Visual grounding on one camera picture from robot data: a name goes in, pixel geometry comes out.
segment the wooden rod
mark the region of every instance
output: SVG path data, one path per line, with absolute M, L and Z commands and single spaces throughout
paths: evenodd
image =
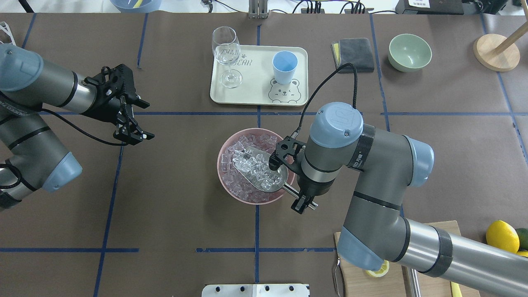
M 521 0 L 521 4 L 523 5 L 524 16 L 526 16 L 526 20 L 528 21 L 528 6 L 526 5 L 526 0 Z
M 519 29 L 517 29 L 515 32 L 513 32 L 510 37 L 506 38 L 505 41 L 503 41 L 499 46 L 495 49 L 496 54 L 500 54 L 503 51 L 505 51 L 507 48 L 510 47 L 517 39 L 519 39 L 521 36 L 523 36 L 526 32 L 528 32 L 528 21 L 524 23 Z

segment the white tray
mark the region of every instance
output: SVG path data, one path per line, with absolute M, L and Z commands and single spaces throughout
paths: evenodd
M 298 59 L 289 86 L 274 82 L 271 59 L 279 51 L 290 51 Z M 228 89 L 220 83 L 220 75 L 228 67 L 213 62 L 210 96 L 216 103 L 302 106 L 308 100 L 308 53 L 303 48 L 240 45 L 240 58 L 232 68 L 242 73 L 242 84 Z

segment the lime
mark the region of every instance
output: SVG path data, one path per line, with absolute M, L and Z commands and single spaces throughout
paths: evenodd
M 519 243 L 521 249 L 528 249 L 528 229 L 519 228 L 515 230 L 519 236 Z

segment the black box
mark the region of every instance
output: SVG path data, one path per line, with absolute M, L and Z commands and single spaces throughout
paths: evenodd
M 399 14 L 464 14 L 461 0 L 399 0 Z

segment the black tape band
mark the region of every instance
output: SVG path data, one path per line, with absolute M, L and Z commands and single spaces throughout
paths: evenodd
M 363 200 L 372 202 L 372 203 L 379 204 L 381 206 L 392 208 L 392 209 L 397 210 L 397 211 L 399 211 L 401 209 L 401 205 L 392 204 L 390 202 L 383 201 L 383 200 L 380 200 L 378 198 L 374 198 L 374 197 L 371 197 L 369 195 L 365 195 L 363 193 L 359 193 L 359 192 L 356 192 L 356 191 L 354 191 L 354 196 L 359 197 L 359 198 L 361 198 Z
M 42 133 L 44 131 L 48 131 L 48 130 L 50 130 L 50 128 L 48 126 L 46 126 L 46 127 L 42 127 L 40 129 L 37 129 L 37 130 L 35 130 L 35 131 L 31 132 L 31 133 L 27 133 L 26 135 L 24 135 L 24 136 L 20 137 L 19 139 L 13 141 L 13 143 L 8 145 L 7 148 L 9 150 L 12 150 L 15 146 L 23 143 L 24 141 L 30 139 L 31 137 L 33 137 L 33 136 L 35 136 L 37 134 L 40 134 L 40 133 Z
M 8 164 L 8 165 L 13 165 L 9 159 L 5 160 L 5 163 Z M 22 176 L 20 177 L 20 183 L 22 183 L 23 185 L 25 185 L 26 188 L 30 189 L 32 192 L 38 190 L 37 188 L 35 188 L 34 186 L 32 186 L 28 181 L 26 181 L 26 180 L 24 179 L 24 175 L 22 175 Z
M 68 96 L 66 101 L 64 101 L 61 105 L 57 105 L 57 107 L 64 107 L 68 105 L 68 103 L 70 103 L 70 101 L 73 99 L 75 92 L 77 92 L 77 84 L 79 83 L 79 78 L 77 77 L 77 74 L 75 72 L 72 71 L 72 73 L 73 73 L 73 88 L 71 89 L 70 95 Z
M 409 221 L 407 221 L 407 219 L 404 217 L 402 217 L 402 219 L 405 222 L 405 242 L 403 243 L 403 248 L 401 249 L 398 257 L 391 262 L 398 262 L 403 258 L 407 252 L 407 249 L 409 248 L 409 242 L 411 241 L 411 226 L 409 225 Z
M 348 168 L 354 168 L 361 170 L 361 167 L 366 162 L 366 158 L 369 156 L 370 148 L 374 142 L 374 135 L 376 133 L 376 128 L 371 125 L 363 125 L 363 133 L 360 138 L 357 140 L 356 150 L 352 155 L 350 163 L 347 165 Z
M 435 228 L 435 230 L 436 233 L 438 233 L 438 240 L 440 241 L 438 257 L 430 269 L 423 272 L 420 271 L 420 273 L 430 277 L 439 277 L 443 275 L 447 269 L 449 269 L 449 266 L 453 261 L 453 242 L 451 241 L 451 236 L 442 229 Z
M 11 207 L 17 205 L 21 201 L 21 200 L 16 200 L 11 195 L 9 195 L 9 193 L 2 192 L 1 190 L 0 190 L 0 192 L 1 192 L 1 194 L 0 194 L 0 208 L 8 209 L 8 208 L 11 208 Z

